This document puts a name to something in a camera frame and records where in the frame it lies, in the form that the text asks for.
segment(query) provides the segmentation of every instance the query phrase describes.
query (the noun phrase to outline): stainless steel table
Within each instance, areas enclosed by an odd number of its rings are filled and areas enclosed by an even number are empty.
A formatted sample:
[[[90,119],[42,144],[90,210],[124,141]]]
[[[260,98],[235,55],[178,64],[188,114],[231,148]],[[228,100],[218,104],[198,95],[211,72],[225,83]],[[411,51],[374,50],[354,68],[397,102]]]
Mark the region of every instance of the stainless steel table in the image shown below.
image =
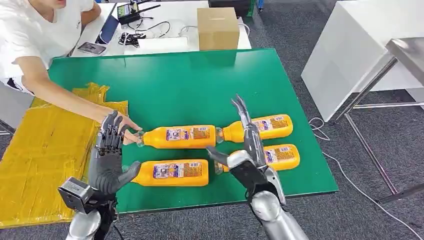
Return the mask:
[[[15,129],[0,119],[0,136],[13,134],[15,134]]]
[[[379,104],[359,104],[359,102],[370,92],[370,90],[386,75],[387,72],[397,63],[402,63],[411,74],[416,77],[424,85],[424,37],[408,37],[391,39],[386,49],[392,54],[388,63],[372,78],[368,85],[352,100],[351,103],[337,116],[334,120],[337,123],[341,118],[345,117],[353,128],[355,134],[359,138],[361,144],[377,167],[384,182],[390,189],[392,195],[383,197],[380,203],[387,203],[394,200],[402,199],[411,194],[424,190],[424,183],[417,184],[403,191],[398,191],[392,181],[386,174],[386,171],[374,155],[365,138],[352,120],[349,112],[353,109],[372,109],[372,108],[392,108],[392,107],[411,107],[424,106],[424,102],[396,102],[396,103],[379,103]]]

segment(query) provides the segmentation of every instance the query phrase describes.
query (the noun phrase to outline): gray carpet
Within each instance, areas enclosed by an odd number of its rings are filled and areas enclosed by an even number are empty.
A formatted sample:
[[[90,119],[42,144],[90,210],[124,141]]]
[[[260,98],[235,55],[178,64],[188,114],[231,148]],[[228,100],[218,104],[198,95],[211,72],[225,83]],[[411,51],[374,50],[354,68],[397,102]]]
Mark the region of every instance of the gray carpet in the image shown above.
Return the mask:
[[[264,10],[245,23],[254,48],[275,48],[309,119],[319,116],[301,72],[334,7],[334,0],[265,0]],[[411,100],[404,90],[371,93],[370,103]],[[356,111],[353,120],[399,189],[424,181],[424,111],[419,107]],[[319,141],[327,154],[340,160],[346,174],[372,198],[390,192],[359,140],[344,119],[323,130],[332,141]],[[0,138],[2,151],[9,139]],[[288,209],[311,240],[416,239],[329,166],[340,191],[335,194],[292,198]],[[424,237],[424,193],[385,204],[384,207]],[[125,239],[140,240],[263,240],[265,233],[244,205],[206,207],[150,214],[124,215],[117,222]],[[2,240],[64,239],[68,224],[20,227],[0,231]],[[117,239],[113,232],[109,239]]]

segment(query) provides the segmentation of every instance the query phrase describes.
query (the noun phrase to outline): robotic thumb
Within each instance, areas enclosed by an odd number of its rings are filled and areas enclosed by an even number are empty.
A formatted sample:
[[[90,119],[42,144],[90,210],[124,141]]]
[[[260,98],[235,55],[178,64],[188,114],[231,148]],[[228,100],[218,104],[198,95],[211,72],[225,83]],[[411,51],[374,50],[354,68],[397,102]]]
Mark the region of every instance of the robotic thumb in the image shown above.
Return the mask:
[[[142,164],[139,161],[133,162],[131,166],[129,166],[128,170],[119,176],[119,182],[122,185],[131,182],[139,174],[141,165]]]
[[[211,159],[217,161],[218,163],[220,163],[222,165],[228,166],[228,163],[227,163],[228,155],[227,154],[218,151],[213,146],[207,146],[206,150],[207,150],[207,153],[209,154],[209,157]]]

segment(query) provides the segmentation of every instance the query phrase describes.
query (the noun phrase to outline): black cable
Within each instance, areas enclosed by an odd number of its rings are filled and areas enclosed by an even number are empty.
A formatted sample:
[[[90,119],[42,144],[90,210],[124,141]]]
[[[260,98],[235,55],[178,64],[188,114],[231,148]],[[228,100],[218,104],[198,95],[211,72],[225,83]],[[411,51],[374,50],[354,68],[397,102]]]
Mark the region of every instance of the black cable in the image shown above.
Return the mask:
[[[128,23],[127,25],[128,25],[128,27],[130,28],[130,29],[132,29],[132,30],[137,30],[141,25],[142,25],[142,23],[143,23],[143,19],[140,19],[140,23],[137,25],[137,27],[136,28],[134,28],[134,27],[132,27],[132,26],[130,26],[130,23]]]
[[[136,48],[139,48],[139,39],[145,39],[146,35],[142,33],[136,33],[136,34],[130,34],[128,32],[123,32],[122,35],[119,38],[119,44],[120,45],[133,45]]]
[[[116,230],[116,233],[118,233],[120,240],[124,240],[124,237],[122,236],[122,234],[119,231],[119,229],[117,228],[117,226],[113,225],[113,229],[115,229]]]
[[[170,23],[169,21],[161,21],[161,22],[159,22],[158,24],[156,24],[156,25],[154,25],[154,26],[151,26],[151,27],[149,27],[149,28],[147,28],[147,29],[143,29],[143,30],[135,29],[135,33],[137,33],[137,31],[138,31],[138,32],[144,32],[144,31],[147,31],[147,30],[150,30],[150,29],[156,28],[157,26],[159,26],[159,25],[161,25],[161,24],[168,24],[168,25],[169,25],[168,30],[167,30],[165,33],[163,33],[162,35],[160,35],[160,36],[159,36],[159,38],[161,38],[161,37],[165,36],[165,35],[166,35],[166,34],[167,34],[170,30],[171,30],[171,23]]]

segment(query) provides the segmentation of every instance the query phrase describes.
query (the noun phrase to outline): green table mat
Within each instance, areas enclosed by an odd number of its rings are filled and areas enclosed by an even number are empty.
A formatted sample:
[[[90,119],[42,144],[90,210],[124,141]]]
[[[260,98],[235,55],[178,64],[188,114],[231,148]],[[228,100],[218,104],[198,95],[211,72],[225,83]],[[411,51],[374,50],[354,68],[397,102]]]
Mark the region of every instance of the green table mat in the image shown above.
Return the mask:
[[[57,58],[53,81],[71,90],[89,82],[110,86],[106,101],[129,101],[131,119],[144,131],[157,127],[214,125],[239,120],[230,99],[238,93],[252,118],[288,114],[293,133],[264,140],[264,146],[294,144],[300,165],[278,173],[286,196],[338,190],[304,111],[274,49],[197,51],[131,56]],[[223,142],[232,153],[241,143]],[[123,148],[123,165],[134,161],[209,160],[209,184],[203,187],[145,187],[129,183],[117,193],[120,213],[219,205],[245,200],[245,188],[230,174],[215,175],[205,149]]]

